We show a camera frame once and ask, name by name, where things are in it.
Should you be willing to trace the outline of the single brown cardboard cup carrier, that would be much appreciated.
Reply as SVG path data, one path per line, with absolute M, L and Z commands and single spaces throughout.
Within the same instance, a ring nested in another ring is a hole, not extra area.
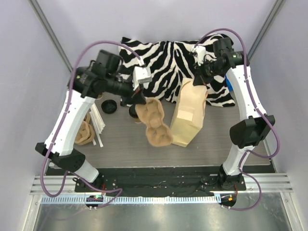
M 165 113 L 161 101 L 147 98 L 146 104 L 137 104 L 135 110 L 139 120 L 146 126 L 148 142 L 154 147 L 170 146 L 173 135 L 169 126 L 163 122 Z

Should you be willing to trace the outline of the brown paper bag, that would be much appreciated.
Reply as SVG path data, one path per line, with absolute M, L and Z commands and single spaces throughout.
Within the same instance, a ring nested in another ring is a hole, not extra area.
M 174 145 L 187 147 L 200 132 L 207 96 L 205 85 L 194 86 L 192 79 L 183 79 L 170 125 Z

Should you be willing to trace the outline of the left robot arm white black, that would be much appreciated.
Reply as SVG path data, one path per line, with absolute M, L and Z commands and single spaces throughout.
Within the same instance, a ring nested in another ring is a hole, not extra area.
M 101 50 L 96 60 L 88 67 L 78 67 L 73 88 L 68 89 L 66 99 L 57 122 L 45 142 L 36 144 L 35 150 L 58 167 L 76 173 L 86 180 L 86 187 L 92 192 L 102 188 L 99 172 L 74 149 L 77 132 L 84 117 L 95 100 L 104 92 L 119 95 L 126 104 L 145 104 L 142 88 L 152 80 L 151 72 L 144 64 L 136 66 L 130 73 L 130 80 L 120 80 L 119 68 L 122 58 Z

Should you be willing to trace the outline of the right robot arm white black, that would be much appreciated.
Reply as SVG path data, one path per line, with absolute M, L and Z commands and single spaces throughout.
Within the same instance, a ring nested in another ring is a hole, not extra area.
M 235 51 L 230 38 L 213 43 L 214 58 L 207 60 L 205 47 L 196 44 L 191 52 L 196 59 L 193 85 L 210 83 L 216 76 L 226 76 L 230 81 L 238 104 L 240 121 L 229 131 L 232 142 L 226 161 L 221 165 L 217 185 L 222 190 L 232 190 L 241 182 L 242 165 L 254 148 L 266 138 L 275 124 L 268 115 L 252 82 L 250 66 L 245 51 Z

